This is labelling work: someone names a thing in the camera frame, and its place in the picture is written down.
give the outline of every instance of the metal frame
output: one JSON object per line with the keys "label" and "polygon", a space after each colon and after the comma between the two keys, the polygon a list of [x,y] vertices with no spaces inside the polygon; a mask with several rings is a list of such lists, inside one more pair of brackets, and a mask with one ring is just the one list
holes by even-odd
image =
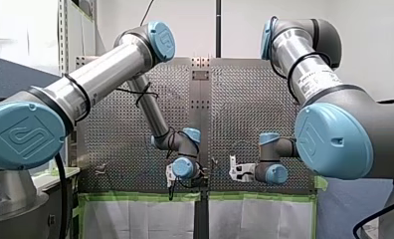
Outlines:
{"label": "metal frame", "polygon": [[69,70],[69,53],[68,53],[68,1],[59,0],[58,4],[58,33],[59,33],[59,59],[60,73],[68,73]]}

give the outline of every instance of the pegboard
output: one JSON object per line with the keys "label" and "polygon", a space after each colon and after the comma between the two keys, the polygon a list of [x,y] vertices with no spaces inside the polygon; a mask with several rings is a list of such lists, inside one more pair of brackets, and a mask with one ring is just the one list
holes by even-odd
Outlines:
{"label": "pegboard", "polygon": [[283,185],[242,183],[229,176],[230,154],[237,156],[237,163],[257,162],[261,132],[293,136],[298,106],[286,80],[266,61],[213,59],[211,82],[210,190],[312,194],[313,176],[296,158],[283,159],[290,173]]}
{"label": "pegboard", "polygon": [[[293,135],[298,106],[285,80],[261,60],[205,59],[204,68],[197,61],[203,60],[174,59],[147,75],[167,123],[176,129],[201,129],[200,161],[209,168],[209,190],[312,194],[313,177],[295,158],[284,159],[290,179],[281,186],[240,183],[228,174],[232,151],[238,163],[258,160],[261,132]],[[165,167],[175,156],[166,160],[165,151],[151,146],[150,130],[132,95],[113,92],[78,130],[81,192],[167,192]]]}
{"label": "pegboard", "polygon": [[[94,58],[78,58],[78,65],[88,59]],[[175,129],[189,123],[190,67],[190,59],[175,59],[147,74],[168,125]],[[127,83],[121,88],[128,89]],[[115,91],[79,124],[80,192],[167,192],[165,168],[175,153],[166,160],[166,151],[151,145],[150,129],[134,103],[132,94]]]}

